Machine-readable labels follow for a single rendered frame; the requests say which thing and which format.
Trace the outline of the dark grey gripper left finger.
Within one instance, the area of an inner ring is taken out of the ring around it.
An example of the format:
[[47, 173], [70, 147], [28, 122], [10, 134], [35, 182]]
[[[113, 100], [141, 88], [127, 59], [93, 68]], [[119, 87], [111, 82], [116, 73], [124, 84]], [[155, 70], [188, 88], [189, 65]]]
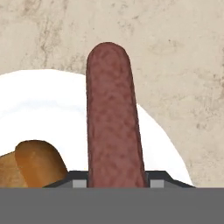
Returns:
[[88, 171], [70, 171], [62, 180], [51, 183], [47, 187], [86, 188], [88, 186]]

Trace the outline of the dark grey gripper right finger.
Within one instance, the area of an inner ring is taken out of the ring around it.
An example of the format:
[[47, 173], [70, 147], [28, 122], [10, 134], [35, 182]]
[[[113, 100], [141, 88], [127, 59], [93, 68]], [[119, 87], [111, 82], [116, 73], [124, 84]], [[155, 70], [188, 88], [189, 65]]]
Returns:
[[173, 179], [166, 171], [146, 171], [145, 173], [149, 188], [193, 188], [192, 185]]

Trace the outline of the reddish brown sausage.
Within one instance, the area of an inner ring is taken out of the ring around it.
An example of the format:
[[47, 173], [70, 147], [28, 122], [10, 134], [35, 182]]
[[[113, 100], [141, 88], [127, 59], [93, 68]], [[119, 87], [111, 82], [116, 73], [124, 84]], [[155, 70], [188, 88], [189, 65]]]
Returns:
[[114, 43], [87, 57], [87, 154], [90, 187], [145, 187], [143, 150], [130, 59]]

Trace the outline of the golden brown bun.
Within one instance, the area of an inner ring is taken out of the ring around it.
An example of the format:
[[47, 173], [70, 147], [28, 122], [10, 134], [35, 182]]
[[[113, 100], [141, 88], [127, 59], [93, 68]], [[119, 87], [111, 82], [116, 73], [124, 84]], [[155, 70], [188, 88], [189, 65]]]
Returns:
[[0, 187], [44, 187], [67, 174], [61, 155], [46, 141], [23, 141], [0, 157]]

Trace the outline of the white plate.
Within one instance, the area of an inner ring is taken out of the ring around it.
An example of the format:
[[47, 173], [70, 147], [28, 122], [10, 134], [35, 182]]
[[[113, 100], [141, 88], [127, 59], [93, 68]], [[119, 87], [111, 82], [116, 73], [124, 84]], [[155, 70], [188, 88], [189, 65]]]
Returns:
[[[24, 140], [52, 144], [70, 171], [88, 169], [86, 78], [52, 69], [0, 75], [0, 156]], [[186, 165], [159, 124], [137, 108], [144, 168], [191, 184]]]

